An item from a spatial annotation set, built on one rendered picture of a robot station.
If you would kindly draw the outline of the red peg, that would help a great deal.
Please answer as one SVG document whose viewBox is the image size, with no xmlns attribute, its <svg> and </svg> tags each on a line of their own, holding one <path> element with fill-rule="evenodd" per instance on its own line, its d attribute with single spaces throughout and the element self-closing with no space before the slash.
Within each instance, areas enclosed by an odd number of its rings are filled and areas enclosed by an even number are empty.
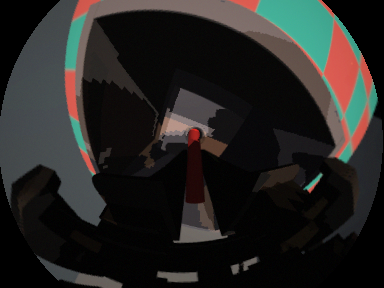
<svg viewBox="0 0 384 288">
<path fill-rule="evenodd" d="M 203 161 L 201 161 L 199 129 L 188 131 L 187 177 L 185 177 L 185 196 L 188 204 L 205 203 Z"/>
</svg>

